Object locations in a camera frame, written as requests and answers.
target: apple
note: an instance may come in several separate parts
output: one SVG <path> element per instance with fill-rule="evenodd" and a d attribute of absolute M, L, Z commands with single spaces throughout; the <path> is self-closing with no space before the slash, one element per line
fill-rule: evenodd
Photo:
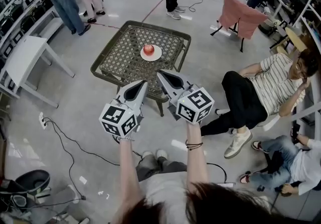
<path fill-rule="evenodd" d="M 153 45 L 145 45 L 144 46 L 144 53 L 148 56 L 154 53 L 154 46 Z"/>

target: man sitting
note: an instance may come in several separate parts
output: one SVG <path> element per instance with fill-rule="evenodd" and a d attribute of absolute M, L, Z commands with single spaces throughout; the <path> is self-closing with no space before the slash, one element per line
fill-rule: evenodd
<path fill-rule="evenodd" d="M 272 174 L 255 172 L 245 174 L 240 178 L 241 183 L 251 183 L 255 187 L 276 188 L 283 185 L 282 193 L 302 195 L 318 185 L 321 180 L 321 141 L 297 135 L 297 139 L 311 150 L 299 150 L 290 137 L 280 136 L 276 139 L 259 142 L 255 141 L 252 147 L 264 153 L 279 151 L 284 160 L 278 171 Z M 298 187 L 289 183 L 301 181 Z"/>
<path fill-rule="evenodd" d="M 233 158 L 252 138 L 249 129 L 266 120 L 268 115 L 279 113 L 283 117 L 291 113 L 303 100 L 304 90 L 310 85 L 308 77 L 317 69 L 316 57 L 305 50 L 293 62 L 284 54 L 275 54 L 239 73 L 227 72 L 222 85 L 230 111 L 203 126 L 202 136 L 235 128 L 234 140 L 224 153 L 226 159 Z M 258 75 L 244 78 L 247 74 Z"/>

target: white plate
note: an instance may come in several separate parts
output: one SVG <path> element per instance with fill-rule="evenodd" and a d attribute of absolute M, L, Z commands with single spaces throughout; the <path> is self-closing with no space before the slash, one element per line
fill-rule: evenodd
<path fill-rule="evenodd" d="M 146 60 L 146 61 L 156 61 L 158 59 L 160 59 L 160 57 L 162 56 L 162 50 L 159 46 L 157 45 L 153 45 L 154 46 L 154 53 L 150 56 L 146 55 L 144 53 L 144 48 L 141 49 L 140 51 L 140 55 L 141 57 Z"/>

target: woven table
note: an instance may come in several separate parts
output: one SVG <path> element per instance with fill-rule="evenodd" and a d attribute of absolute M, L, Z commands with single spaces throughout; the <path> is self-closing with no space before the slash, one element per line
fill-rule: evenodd
<path fill-rule="evenodd" d="M 156 80 L 160 69 L 180 72 L 191 36 L 150 24 L 127 21 L 108 42 L 91 66 L 91 72 L 101 79 L 120 87 L 137 80 L 148 81 L 147 97 L 156 101 L 160 115 L 164 116 L 163 103 L 168 101 Z M 156 61 L 146 61 L 140 56 L 144 45 L 157 45 L 162 56 Z M 175 63 L 182 53 L 178 67 Z"/>

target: gray floor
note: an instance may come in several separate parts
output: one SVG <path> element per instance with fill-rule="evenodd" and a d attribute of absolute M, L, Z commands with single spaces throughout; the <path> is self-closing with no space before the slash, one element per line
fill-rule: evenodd
<path fill-rule="evenodd" d="M 142 21 L 161 0 L 104 0 L 107 13 L 110 15 L 98 18 L 98 23 L 121 27 L 127 20 Z M 182 6 L 190 6 L 199 0 L 179 0 Z M 195 5 L 196 12 L 186 11 L 189 18 L 176 21 L 166 15 L 165 0 L 145 20 L 146 23 L 178 30 L 191 35 L 192 42 L 184 62 L 182 73 L 205 89 L 215 99 L 215 107 L 225 108 L 227 102 L 221 86 L 226 71 L 239 70 L 249 64 L 259 62 L 270 55 L 269 41 L 259 30 L 252 39 L 244 42 L 244 53 L 239 51 L 240 40 L 234 35 L 227 37 L 217 33 L 210 36 L 211 25 L 222 11 L 223 0 L 204 0 Z M 6 177 L 15 179 L 26 171 L 41 168 L 50 172 L 50 186 L 58 191 L 70 183 L 68 170 L 71 157 L 62 149 L 59 138 L 50 126 L 43 130 L 38 121 L 39 112 L 52 118 L 61 129 L 89 152 L 118 162 L 118 145 L 101 127 L 98 117 L 105 105 L 116 94 L 116 86 L 95 77 L 90 66 L 101 50 L 117 32 L 117 29 L 103 25 L 92 25 L 84 36 L 72 36 L 67 28 L 62 28 L 51 41 L 52 48 L 76 73 L 71 78 L 53 64 L 44 67 L 39 83 L 39 92 L 59 102 L 57 109 L 43 103 L 30 94 L 22 91 L 19 100 L 11 104 L 12 122 L 8 123 L 6 134 L 10 142 L 7 150 Z M 186 139 L 185 123 L 174 122 L 169 111 L 160 117 L 157 105 L 147 100 L 142 107 L 145 117 L 140 132 L 135 134 L 133 148 L 142 153 L 145 150 L 165 149 L 171 160 L 187 161 L 185 151 L 173 147 L 172 140 L 184 142 Z M 214 117 L 206 118 L 204 123 Z M 259 128 L 253 130 L 254 139 L 275 138 L 289 132 L 290 124 L 279 121 L 271 131 L 263 133 Z M 80 207 L 93 223 L 110 221 L 119 206 L 119 168 L 107 164 L 101 159 L 87 155 L 79 150 L 76 144 L 62 138 L 64 145 L 75 158 L 71 175 L 87 200 L 80 202 Z M 207 161 L 220 164 L 226 169 L 229 182 L 237 182 L 237 177 L 247 170 L 264 166 L 264 156 L 254 152 L 250 144 L 241 153 L 231 159 L 223 157 L 225 149 L 231 143 L 229 134 L 204 138 L 204 149 Z M 210 177 L 213 182 L 224 181 L 220 169 L 210 166 Z M 79 177 L 83 176 L 84 185 Z M 267 194 L 273 200 L 273 193 Z"/>

